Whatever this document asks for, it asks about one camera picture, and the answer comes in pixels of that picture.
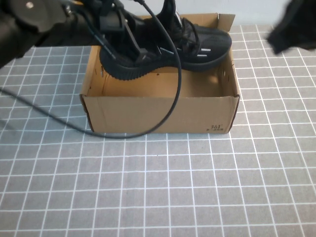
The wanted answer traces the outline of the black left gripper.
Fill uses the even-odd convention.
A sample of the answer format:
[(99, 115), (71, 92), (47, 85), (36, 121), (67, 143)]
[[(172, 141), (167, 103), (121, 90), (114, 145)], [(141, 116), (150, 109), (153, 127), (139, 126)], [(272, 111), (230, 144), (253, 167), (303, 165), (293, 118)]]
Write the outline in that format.
[(152, 19), (141, 19), (133, 14), (124, 15), (124, 5), (119, 0), (102, 0), (99, 12), (100, 31), (124, 31), (123, 64), (142, 62), (148, 53), (161, 58), (159, 47), (163, 34)]

